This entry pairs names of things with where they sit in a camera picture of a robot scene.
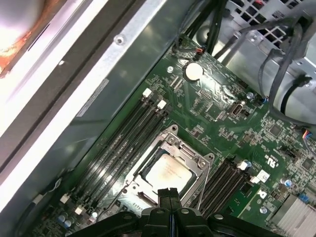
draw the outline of black cable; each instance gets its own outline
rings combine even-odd
[[[284,97],[282,99],[281,109],[280,109],[281,113],[285,114],[286,105],[287,105],[288,99],[291,96],[291,94],[297,88],[303,87],[304,85],[307,85],[311,80],[312,80],[311,77],[307,77],[305,75],[301,75],[301,76],[299,76],[297,79],[295,79],[293,81],[292,86],[289,88],[289,90],[286,92],[286,94],[284,95]]]
[[[232,36],[227,44],[223,47],[222,50],[220,50],[215,56],[214,58],[218,59],[220,58],[224,53],[226,53],[226,51],[231,48],[236,41],[239,39],[240,41],[243,41],[245,38],[245,35],[250,32],[250,31],[258,31],[258,30],[263,30],[263,29],[269,29],[269,28],[273,28],[276,26],[291,26],[293,25],[293,23],[295,22],[295,18],[284,18],[281,20],[277,20],[277,21],[268,21],[259,25],[255,25],[255,26],[249,26],[246,28],[243,28],[241,30],[239,30],[239,33],[241,34],[241,36],[238,38],[237,36]],[[227,58],[225,58],[223,61],[230,61],[230,59],[235,55],[235,53],[238,51],[240,45],[238,45],[237,47],[234,47],[231,50],[230,55],[228,55]]]
[[[218,6],[216,8],[213,21],[210,24],[207,41],[206,41],[206,52],[208,52],[209,54],[212,54],[214,47],[217,43],[217,39],[218,39],[219,31],[221,29],[222,19],[223,19],[227,1],[228,0],[218,1]]]
[[[298,85],[293,84],[289,90],[286,92],[286,94],[284,95],[283,99],[282,99],[282,103],[281,103],[281,108],[280,111],[282,114],[285,114],[285,110],[286,110],[286,105],[288,102],[288,99],[290,98],[291,94],[298,88]]]
[[[259,84],[259,90],[260,90],[260,94],[262,96],[262,98],[265,98],[265,94],[263,91],[263,71],[265,69],[266,64],[276,58],[276,57],[282,57],[283,53],[281,50],[278,49],[271,49],[270,53],[268,54],[267,58],[265,59],[265,61],[261,64],[259,71],[258,71],[258,84]]]
[[[186,35],[189,34],[189,38],[192,39],[193,36],[197,33],[201,25],[207,20],[211,12],[214,10],[216,4],[217,4],[217,0],[210,0],[210,2],[201,11],[200,15],[195,19],[195,21],[191,24],[191,26],[185,32]]]
[[[180,47],[180,35],[181,35],[181,32],[183,31],[184,29],[184,26],[187,22],[187,20],[191,17],[192,13],[196,10],[196,7],[198,6],[198,4],[201,2],[202,0],[195,0],[189,10],[186,12],[186,14],[184,15],[183,17],[183,20],[181,22],[181,25],[180,27],[178,28],[178,33],[176,35],[176,38],[175,38],[175,47],[174,49],[176,49],[177,51],[179,52],[194,52],[196,50],[196,48],[181,48]]]
[[[299,126],[314,127],[314,126],[316,126],[316,124],[302,122],[302,121],[296,120],[294,118],[290,118],[290,117],[282,114],[279,110],[277,110],[274,107],[274,101],[275,101],[278,89],[280,88],[280,85],[283,81],[283,78],[284,78],[284,75],[286,73],[288,66],[292,62],[292,58],[294,57],[294,55],[296,53],[296,49],[301,43],[302,36],[303,36],[302,26],[300,24],[296,24],[294,27],[293,37],[291,39],[290,47],[288,48],[288,50],[284,56],[283,62],[280,65],[279,70],[278,70],[276,77],[275,77],[275,79],[272,83],[272,86],[271,86],[271,90],[270,90],[270,94],[269,94],[269,111],[270,111],[272,116],[275,116],[275,117],[279,118],[280,120],[291,122],[291,123],[294,123],[294,124],[299,125]]]

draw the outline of dimm slot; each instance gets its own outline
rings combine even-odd
[[[117,168],[121,160],[123,160],[123,156],[120,154],[125,154],[130,148],[134,145],[135,140],[130,141],[131,137],[138,137],[143,132],[144,127],[148,126],[148,123],[155,117],[155,111],[151,111],[148,116],[146,116],[146,120],[142,120],[142,123],[136,127],[133,127],[133,131],[136,133],[131,132],[130,136],[126,138],[124,144],[126,146],[123,149],[119,149],[116,152],[113,152],[109,157],[108,160],[113,160],[114,162],[111,164],[111,168],[109,168],[105,174],[93,185],[92,190],[90,190],[89,194],[94,194],[97,190],[99,190],[102,185],[104,184],[105,180],[109,177],[109,175]]]
[[[137,125],[139,125],[139,123],[140,123],[139,118],[141,118],[141,116],[143,116],[146,112],[148,112],[150,110],[150,108],[153,105],[153,103],[149,103],[148,105],[149,105],[149,107],[146,106],[144,108],[143,106],[141,106],[137,110],[137,113],[134,114],[133,117],[131,117],[131,120],[126,124],[126,126],[124,126],[124,129],[122,130],[122,132],[120,132],[114,139],[111,139],[112,140],[112,144],[113,144],[113,142],[116,141],[116,138],[118,136],[122,136],[122,138],[123,138],[124,137],[124,133],[125,133],[125,136],[126,135],[130,135],[130,134],[133,133],[134,128],[137,127]],[[123,139],[123,140],[120,140],[119,142],[116,142],[113,146],[112,146],[112,144],[107,146],[107,147],[111,147],[111,146],[112,147],[110,149],[107,149],[106,152],[102,154],[101,158],[100,158],[100,156],[98,157],[99,163],[101,163],[101,164],[98,165],[97,170],[94,171],[93,174],[88,179],[86,179],[86,181],[81,185],[81,187],[79,188],[78,193],[84,192],[84,190],[87,187],[89,187],[89,186],[91,186],[91,184],[93,184],[93,182],[96,180],[96,178],[100,175],[100,173],[104,169],[104,166],[109,163],[109,152],[111,152],[112,150],[117,150],[120,146],[122,146],[122,144],[125,141],[126,141],[126,139]]]
[[[123,132],[123,130],[127,127],[127,124],[132,120],[132,118],[139,112],[143,105],[143,102],[139,100],[137,104],[134,106],[134,108],[131,110],[129,115],[125,118],[125,120],[122,122],[122,124],[119,126],[119,128],[115,131],[115,133],[110,137],[110,139],[106,142],[105,146],[100,150],[98,155],[89,163],[87,169],[84,171],[82,176],[78,180],[78,184],[80,184],[92,171],[92,168],[97,164],[97,161],[99,160],[99,156],[105,151],[105,149],[108,148],[109,144],[113,143],[114,140]]]
[[[148,141],[150,137],[155,135],[159,128],[158,125],[162,123],[164,118],[167,116],[167,114],[164,114],[153,126],[149,126],[149,131],[145,131],[145,134],[147,136],[144,137],[144,141]],[[145,148],[147,144],[145,143],[139,143],[138,147],[133,150],[133,153],[130,154],[128,157],[129,159],[126,160],[125,165],[121,166],[119,170],[115,173],[111,181],[106,185],[106,187],[102,190],[101,194],[97,197],[96,202],[99,203],[107,194],[107,192],[112,188],[113,184],[118,180],[118,178],[121,176],[122,172],[125,170],[126,166],[130,164],[131,162],[137,162],[137,160],[133,160],[134,157],[139,157],[137,156],[137,153],[139,153],[140,150]]]

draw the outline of ram slot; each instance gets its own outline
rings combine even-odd
[[[133,133],[135,132],[135,128],[138,127],[141,123],[142,117],[144,115],[147,116],[148,113],[152,112],[153,104],[154,103],[150,101],[149,103],[143,105],[141,108],[137,109],[137,113],[135,113],[126,123],[123,131],[119,133],[115,137],[115,139],[111,139],[111,144],[107,146],[105,152],[101,155],[101,157],[98,156],[97,164],[95,164],[95,167],[97,167],[97,169],[92,173],[92,175],[90,175],[90,177],[85,179],[85,181],[77,190],[78,197],[82,197],[85,190],[93,186],[93,183],[98,180],[98,177],[100,177],[100,174],[105,169],[105,166],[108,165],[108,163],[111,161],[111,154],[113,152],[117,152],[117,150],[119,150],[124,145],[124,143],[126,143],[126,137],[133,135]]]
[[[147,116],[146,116],[146,120],[142,120],[141,124],[139,124],[138,126],[133,127],[132,129],[132,133],[129,134],[128,137],[126,137],[126,139],[123,140],[123,146],[122,147],[118,147],[115,151],[112,152],[112,154],[110,154],[110,156],[108,156],[107,160],[109,161],[107,163],[107,165],[109,166],[109,168],[106,170],[106,172],[100,177],[99,180],[97,180],[92,186],[91,188],[87,191],[87,194],[94,194],[96,191],[98,191],[102,185],[104,184],[104,182],[106,181],[106,179],[109,177],[109,175],[115,170],[117,169],[117,167],[120,165],[121,161],[123,161],[123,157],[121,154],[125,154],[127,151],[129,151],[134,143],[135,143],[135,139],[134,137],[138,137],[141,135],[141,133],[143,132],[144,128],[146,126],[148,126],[148,124],[151,122],[151,120],[155,117],[155,111],[150,111]]]
[[[233,163],[225,160],[212,175],[205,186],[200,212],[207,218],[211,213],[221,211],[233,194],[247,182],[247,176],[237,169]],[[191,203],[196,207],[199,197]]]
[[[147,146],[147,142],[158,133],[159,131],[159,125],[162,124],[165,117],[167,116],[167,113],[163,112],[162,115],[160,115],[157,119],[155,119],[151,124],[149,124],[148,128],[143,131],[143,134],[141,135],[140,139],[138,139],[138,142],[135,144],[134,147],[131,148],[131,152],[125,154],[123,160],[124,164],[122,164],[119,169],[113,174],[112,178],[109,182],[105,185],[105,187],[102,189],[99,195],[95,198],[95,201],[93,202],[92,207],[96,207],[98,203],[107,195],[107,193],[110,191],[110,189],[113,187],[115,182],[118,180],[118,178],[123,174],[125,169],[128,166],[131,166],[135,164],[138,161],[138,158],[143,150],[145,150],[145,147]]]
[[[143,102],[139,100],[137,104],[134,106],[132,111],[129,113],[129,115],[125,118],[125,120],[122,122],[122,124],[119,126],[119,128],[115,131],[115,133],[111,136],[111,138],[106,142],[105,146],[102,148],[102,150],[99,152],[99,154],[89,163],[87,169],[84,171],[82,176],[78,180],[78,184],[80,184],[82,181],[85,180],[87,175],[92,172],[93,167],[97,165],[97,162],[100,159],[100,156],[102,153],[118,138],[120,137],[120,134],[122,134],[125,130],[125,128],[128,126],[128,124],[133,121],[133,118],[136,114],[139,113],[143,106]]]

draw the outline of ventilation holes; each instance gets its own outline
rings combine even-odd
[[[260,13],[258,13],[258,15],[255,17],[256,18],[256,20],[258,21],[258,22],[260,22],[260,23],[264,23],[267,19],[263,16],[263,15],[261,15]]]
[[[275,18],[275,19],[279,19],[279,18],[283,18],[284,17],[284,14],[280,11],[275,11],[272,16]]]

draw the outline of capacitor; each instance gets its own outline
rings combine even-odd
[[[267,213],[268,213],[268,209],[267,209],[265,206],[262,206],[262,207],[260,208],[260,213],[261,213],[261,214],[267,214]]]
[[[67,219],[64,222],[64,225],[65,225],[66,228],[69,228],[74,222],[75,222],[75,220],[72,217],[70,217],[69,219]]]
[[[288,188],[292,186],[292,181],[286,177],[281,178],[280,182]]]
[[[252,100],[253,98],[255,98],[255,95],[252,92],[248,92],[246,94],[246,97],[247,97],[248,100]]]
[[[64,223],[67,217],[68,214],[66,212],[63,212],[58,216],[57,220],[61,223]]]

